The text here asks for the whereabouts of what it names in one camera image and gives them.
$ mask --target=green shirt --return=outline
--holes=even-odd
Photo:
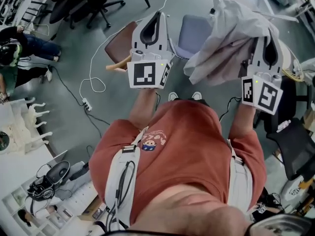
[[[4,83],[6,85],[6,93],[7,95],[11,95],[15,89],[16,78],[18,75],[18,66],[5,66],[0,69],[0,73],[4,77]]]

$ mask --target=red t-shirt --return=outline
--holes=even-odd
[[[139,130],[128,120],[111,124],[90,160],[91,177],[104,200],[105,187],[114,155],[130,145]],[[264,187],[266,169],[263,151],[255,131],[231,140],[236,154],[252,173],[253,206]],[[163,104],[138,144],[141,148],[130,222],[159,193],[168,187],[197,183],[227,203],[231,150],[221,135],[217,114],[190,100]]]

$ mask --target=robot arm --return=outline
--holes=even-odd
[[[255,39],[253,52],[248,61],[247,76],[242,78],[242,103],[274,115],[278,109],[283,91],[283,53],[279,40],[270,32],[267,37]]]
[[[132,35],[131,62],[127,63],[131,88],[163,89],[174,54],[168,50],[166,15],[156,12],[145,18]]]

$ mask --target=white shoe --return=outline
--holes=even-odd
[[[194,99],[194,100],[202,100],[202,95],[201,95],[201,93],[200,93],[200,92],[195,92],[195,93],[193,93],[192,99]]]
[[[53,79],[53,73],[49,71],[49,69],[47,69],[47,72],[45,73],[45,77],[47,78],[49,82],[51,82],[51,80]]]
[[[176,92],[170,92],[168,95],[168,101],[172,101],[178,98],[178,95]]]

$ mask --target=power strip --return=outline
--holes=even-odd
[[[87,110],[90,112],[92,110],[92,106],[90,105],[88,100],[86,98],[83,98],[82,101],[83,101],[84,106],[86,106]]]

